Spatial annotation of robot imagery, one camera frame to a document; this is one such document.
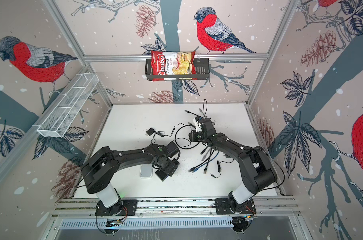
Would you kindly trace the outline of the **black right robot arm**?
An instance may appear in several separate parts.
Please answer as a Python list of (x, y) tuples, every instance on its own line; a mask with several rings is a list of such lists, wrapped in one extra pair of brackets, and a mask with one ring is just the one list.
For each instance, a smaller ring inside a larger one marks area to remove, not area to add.
[(189, 134), (191, 142), (204, 143), (238, 163), (242, 183), (229, 194), (235, 204), (250, 200), (278, 179), (272, 161), (262, 147), (244, 146), (218, 133), (210, 118), (195, 117), (194, 124), (196, 129)]

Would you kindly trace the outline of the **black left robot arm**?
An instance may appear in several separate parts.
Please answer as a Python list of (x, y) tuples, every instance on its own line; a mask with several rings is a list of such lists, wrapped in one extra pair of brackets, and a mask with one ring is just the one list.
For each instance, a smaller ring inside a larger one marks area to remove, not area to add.
[(178, 168), (179, 157), (180, 151), (174, 142), (166, 146), (150, 144), (130, 151), (112, 151), (110, 147), (103, 147), (82, 165), (81, 180), (89, 194), (95, 194), (104, 207), (111, 208), (120, 204), (120, 196), (110, 183), (115, 173), (130, 167), (149, 165), (165, 181)]

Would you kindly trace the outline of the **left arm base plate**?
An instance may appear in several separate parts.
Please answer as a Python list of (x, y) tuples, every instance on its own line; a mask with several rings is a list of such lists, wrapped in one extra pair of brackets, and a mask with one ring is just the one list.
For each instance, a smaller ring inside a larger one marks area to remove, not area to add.
[(119, 200), (115, 205), (107, 208), (99, 201), (96, 206), (95, 215), (98, 217), (112, 216), (134, 216), (138, 200)]

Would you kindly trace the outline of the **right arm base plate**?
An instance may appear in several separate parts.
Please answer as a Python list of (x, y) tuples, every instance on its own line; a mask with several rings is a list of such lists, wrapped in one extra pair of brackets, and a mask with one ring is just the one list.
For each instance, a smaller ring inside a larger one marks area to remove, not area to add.
[(220, 198), (215, 199), (211, 207), (216, 210), (217, 215), (255, 215), (257, 212), (252, 199), (238, 204), (230, 198)]

